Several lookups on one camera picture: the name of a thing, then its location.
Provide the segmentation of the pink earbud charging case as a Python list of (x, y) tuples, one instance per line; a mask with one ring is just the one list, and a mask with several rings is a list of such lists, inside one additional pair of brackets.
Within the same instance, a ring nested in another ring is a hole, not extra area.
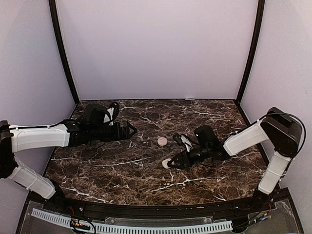
[(159, 146), (166, 146), (168, 144), (168, 140), (165, 137), (160, 137), (157, 139), (157, 143)]

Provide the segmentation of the white charging case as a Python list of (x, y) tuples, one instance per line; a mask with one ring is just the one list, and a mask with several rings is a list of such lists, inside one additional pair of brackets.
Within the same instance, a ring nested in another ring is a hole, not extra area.
[(170, 158), (167, 158), (165, 160), (162, 161), (162, 166), (165, 168), (165, 169), (170, 169), (170, 166), (168, 165), (168, 163), (171, 161)]

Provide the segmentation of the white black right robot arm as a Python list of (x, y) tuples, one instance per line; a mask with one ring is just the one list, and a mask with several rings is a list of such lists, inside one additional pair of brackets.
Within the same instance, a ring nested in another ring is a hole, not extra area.
[(184, 170), (208, 158), (212, 161), (225, 161), (262, 142), (272, 144), (273, 155), (255, 190), (256, 195), (249, 200), (249, 208), (258, 212), (267, 205), (267, 195), (273, 192), (286, 175), (291, 162), (302, 150), (307, 130), (300, 118), (272, 107), (264, 116), (222, 141), (209, 125), (196, 128), (194, 135), (197, 142), (191, 141), (184, 134), (174, 135), (174, 140), (185, 149), (173, 158), (163, 160), (164, 168)]

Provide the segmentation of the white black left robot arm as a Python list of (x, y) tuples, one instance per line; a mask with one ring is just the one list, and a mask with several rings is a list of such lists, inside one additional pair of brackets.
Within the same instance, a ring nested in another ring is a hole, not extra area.
[(0, 122), (0, 177), (10, 179), (25, 189), (49, 200), (57, 212), (69, 208), (61, 188), (22, 163), (15, 153), (46, 147), (76, 147), (92, 141), (111, 142), (130, 139), (137, 129), (128, 121), (116, 122), (119, 104), (109, 107), (99, 104), (86, 106), (83, 115), (65, 119), (53, 125), (18, 126)]

